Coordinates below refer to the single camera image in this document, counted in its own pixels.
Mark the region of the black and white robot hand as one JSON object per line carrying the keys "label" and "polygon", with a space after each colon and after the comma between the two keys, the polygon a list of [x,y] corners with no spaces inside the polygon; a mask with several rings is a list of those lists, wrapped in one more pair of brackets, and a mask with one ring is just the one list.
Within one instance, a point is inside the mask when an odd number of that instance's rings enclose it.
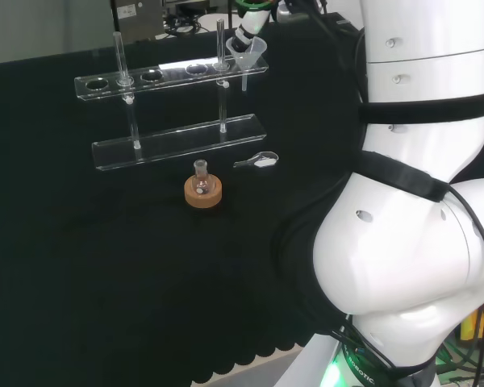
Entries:
{"label": "black and white robot hand", "polygon": [[278,1],[235,1],[241,11],[241,22],[232,37],[232,47],[236,52],[246,52],[252,45],[253,38],[258,36],[269,21],[272,11],[276,10]]}

